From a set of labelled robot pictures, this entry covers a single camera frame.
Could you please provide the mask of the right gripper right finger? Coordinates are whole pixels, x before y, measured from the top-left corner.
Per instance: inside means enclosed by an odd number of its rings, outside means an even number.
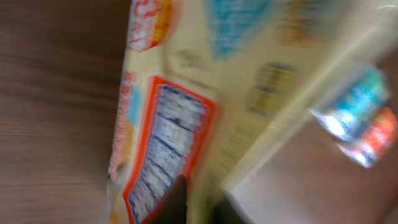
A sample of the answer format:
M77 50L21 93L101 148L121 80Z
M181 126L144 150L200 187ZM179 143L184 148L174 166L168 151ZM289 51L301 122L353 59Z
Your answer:
M213 224L247 224L243 211L228 198L213 209Z

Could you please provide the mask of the green tissue pack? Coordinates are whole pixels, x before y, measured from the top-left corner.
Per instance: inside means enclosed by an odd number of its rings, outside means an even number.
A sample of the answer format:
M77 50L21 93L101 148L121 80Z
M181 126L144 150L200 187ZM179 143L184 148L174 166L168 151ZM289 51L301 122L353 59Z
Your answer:
M334 102L322 110L311 110L311 113L334 137L350 142L389 97L384 74L376 67L366 67Z

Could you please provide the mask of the yellow snack bag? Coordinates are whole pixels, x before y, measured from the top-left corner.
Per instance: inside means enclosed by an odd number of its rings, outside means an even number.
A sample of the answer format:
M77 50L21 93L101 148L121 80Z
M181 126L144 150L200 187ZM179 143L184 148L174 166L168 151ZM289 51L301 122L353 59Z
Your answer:
M397 39L396 1L132 0L110 223L152 223L179 175L205 223Z

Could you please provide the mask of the orange small carton box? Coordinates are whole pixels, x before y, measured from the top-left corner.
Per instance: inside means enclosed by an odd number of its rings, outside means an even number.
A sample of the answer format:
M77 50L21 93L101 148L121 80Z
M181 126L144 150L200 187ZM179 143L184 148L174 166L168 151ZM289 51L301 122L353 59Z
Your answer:
M396 137L397 118L389 107L385 107L357 138L336 145L352 161L369 168L387 153Z

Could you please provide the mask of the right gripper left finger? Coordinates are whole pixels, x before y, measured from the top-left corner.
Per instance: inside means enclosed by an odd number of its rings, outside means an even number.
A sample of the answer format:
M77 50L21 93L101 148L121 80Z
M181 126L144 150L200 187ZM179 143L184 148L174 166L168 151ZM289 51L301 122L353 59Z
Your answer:
M179 175L173 189L165 199L153 224L186 224L187 220L187 181Z

